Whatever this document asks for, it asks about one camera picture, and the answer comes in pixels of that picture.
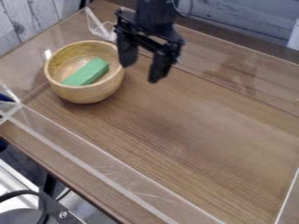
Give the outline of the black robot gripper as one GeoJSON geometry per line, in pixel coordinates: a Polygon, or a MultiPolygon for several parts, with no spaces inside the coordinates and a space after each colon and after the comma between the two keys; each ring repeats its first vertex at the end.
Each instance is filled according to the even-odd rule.
{"type": "Polygon", "coordinates": [[[122,67],[136,63],[137,48],[153,53],[148,81],[156,83],[180,55],[184,39],[173,28],[178,0],[136,0],[134,10],[118,8],[116,14],[116,47],[122,67]]]}

